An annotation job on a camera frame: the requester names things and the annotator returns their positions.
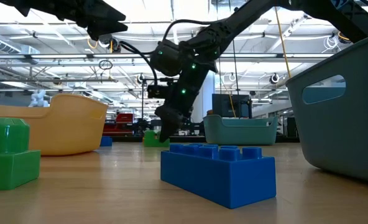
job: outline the gray plastic bin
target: gray plastic bin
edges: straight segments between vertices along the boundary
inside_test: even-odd
[[[225,145],[272,145],[277,137],[278,117],[265,119],[203,118],[206,142]]]
[[[305,103],[306,87],[335,75],[346,81],[342,96]],[[368,180],[368,38],[286,85],[306,160],[321,169]]]

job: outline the wooden floor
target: wooden floor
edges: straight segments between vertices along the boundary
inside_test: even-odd
[[[38,180],[0,191],[0,223],[368,223],[368,184],[312,167],[299,144],[264,147],[277,197],[234,210],[160,181],[161,150],[114,143],[43,157]]]

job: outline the computer monitor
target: computer monitor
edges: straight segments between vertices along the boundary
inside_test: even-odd
[[[232,105],[236,117],[251,118],[252,111],[249,101],[249,95],[231,95]],[[221,117],[233,118],[234,113],[232,112],[231,101],[228,94],[213,94],[212,95],[213,114],[218,114]]]

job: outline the small blue block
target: small blue block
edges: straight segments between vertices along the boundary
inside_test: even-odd
[[[161,153],[160,179],[227,208],[277,194],[275,160],[262,157],[259,147],[241,154],[237,147],[172,144]]]
[[[101,147],[103,146],[112,146],[112,138],[109,136],[101,137],[101,143],[99,144]]]

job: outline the green lego brick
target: green lego brick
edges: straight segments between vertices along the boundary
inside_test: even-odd
[[[156,133],[153,130],[145,131],[144,133],[144,147],[169,147],[170,140],[165,142],[159,142],[160,133]]]
[[[40,151],[0,154],[0,190],[11,190],[39,176]]]
[[[0,118],[0,190],[11,190],[39,176],[40,151],[28,151],[29,125]]]
[[[0,153],[25,152],[29,145],[29,125],[18,118],[0,118]]]

